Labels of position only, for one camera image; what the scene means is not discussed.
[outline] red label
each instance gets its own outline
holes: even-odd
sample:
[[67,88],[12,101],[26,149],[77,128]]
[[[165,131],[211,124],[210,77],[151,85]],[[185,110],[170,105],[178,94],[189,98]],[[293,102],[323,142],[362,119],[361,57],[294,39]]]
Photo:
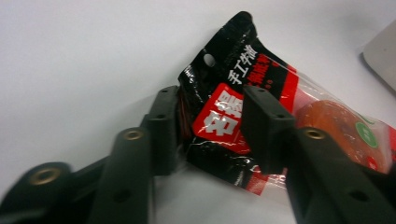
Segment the red label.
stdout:
[[367,166],[373,170],[378,170],[378,165],[373,157],[367,157]]
[[261,195],[268,181],[268,177],[268,175],[262,175],[259,166],[256,166],[253,170],[253,176],[247,184],[247,190],[254,194]]
[[285,106],[290,113],[293,111],[294,98],[297,92],[298,76],[296,75],[297,70],[290,65],[288,66],[288,75],[286,76],[283,91],[280,96],[279,102]]
[[396,130],[389,126],[389,141],[392,152],[392,160],[396,162]]
[[192,124],[195,135],[238,154],[249,153],[248,144],[239,130],[242,101],[242,94],[220,83]]

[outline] screw hole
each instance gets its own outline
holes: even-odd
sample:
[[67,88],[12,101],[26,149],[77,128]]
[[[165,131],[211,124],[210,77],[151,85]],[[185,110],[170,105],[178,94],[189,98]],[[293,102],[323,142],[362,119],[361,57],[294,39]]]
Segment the screw hole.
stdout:
[[348,193],[350,197],[360,202],[368,202],[369,196],[360,190],[354,189]]
[[325,137],[323,133],[316,130],[307,130],[305,131],[305,135],[314,139],[323,139]]
[[143,136],[143,133],[139,132],[139,131],[130,131],[124,134],[124,138],[126,140],[136,140],[139,139]]
[[45,168],[35,172],[30,177],[29,182],[32,185],[44,185],[54,181],[59,175],[61,175],[61,170],[59,168]]
[[124,203],[131,197],[131,191],[121,189],[113,194],[113,200],[116,203]]
[[204,55],[204,62],[209,67],[213,67],[216,64],[216,60],[211,54]]

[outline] transparent plastic wrapper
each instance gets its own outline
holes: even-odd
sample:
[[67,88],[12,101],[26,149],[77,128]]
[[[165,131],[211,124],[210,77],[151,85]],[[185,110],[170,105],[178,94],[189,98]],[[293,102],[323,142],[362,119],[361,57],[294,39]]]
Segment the transparent plastic wrapper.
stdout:
[[[391,165],[396,132],[353,112],[265,48],[247,12],[232,17],[178,80],[187,160],[255,194],[267,183],[284,188],[284,176],[261,174],[239,130],[244,85],[271,92],[296,116],[297,126],[318,127],[347,143],[339,144],[353,161],[383,173]],[[357,149],[364,144],[368,147]]]

